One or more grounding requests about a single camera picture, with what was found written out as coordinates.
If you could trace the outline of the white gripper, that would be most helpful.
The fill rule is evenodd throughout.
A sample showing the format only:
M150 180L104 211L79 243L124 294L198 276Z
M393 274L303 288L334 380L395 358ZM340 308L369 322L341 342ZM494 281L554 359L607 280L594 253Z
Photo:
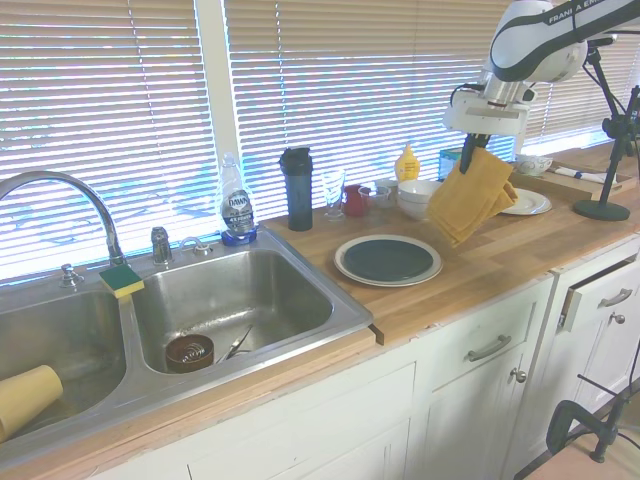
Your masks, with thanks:
M528 113L527 105L511 103L498 107L476 93L456 93L453 104L444 113L443 125L467 134L461 151L460 173L467 172L476 146L487 147L489 136L517 136L523 132Z

